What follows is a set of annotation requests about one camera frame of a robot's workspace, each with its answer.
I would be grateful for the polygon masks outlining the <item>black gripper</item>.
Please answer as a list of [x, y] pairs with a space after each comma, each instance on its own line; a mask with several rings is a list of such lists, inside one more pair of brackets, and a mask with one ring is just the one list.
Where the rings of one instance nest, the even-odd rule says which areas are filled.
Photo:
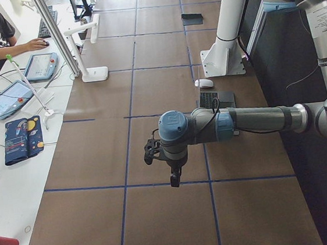
[[171, 167], [170, 185], [172, 187], [180, 186], [180, 178], [182, 174], [182, 167], [188, 160], [188, 153], [181, 152], [176, 154], [166, 154], [166, 163]]

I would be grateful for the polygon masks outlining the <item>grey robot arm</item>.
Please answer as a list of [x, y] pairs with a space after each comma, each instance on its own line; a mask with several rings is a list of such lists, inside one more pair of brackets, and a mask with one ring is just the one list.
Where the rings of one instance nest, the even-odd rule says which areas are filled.
[[[265, 12], [303, 10], [327, 89], [327, 0], [263, 0]], [[165, 112], [158, 121], [159, 139], [148, 141], [144, 160], [164, 160], [170, 166], [170, 184], [178, 187], [189, 145], [229, 140], [236, 130], [281, 132], [310, 129], [327, 138], [327, 99], [319, 103], [274, 108], [197, 108], [189, 116]]]

